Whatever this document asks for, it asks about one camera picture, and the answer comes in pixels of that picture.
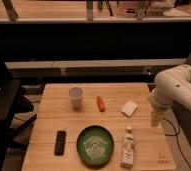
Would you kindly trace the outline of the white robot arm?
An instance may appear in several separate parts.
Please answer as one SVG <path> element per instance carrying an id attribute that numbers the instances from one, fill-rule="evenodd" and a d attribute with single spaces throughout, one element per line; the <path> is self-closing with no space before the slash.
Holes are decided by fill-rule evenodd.
<path id="1" fill-rule="evenodd" d="M 159 72 L 148 97 L 152 107 L 151 126 L 157 127 L 162 114 L 176 101 L 191 111 L 191 66 L 182 64 Z"/>

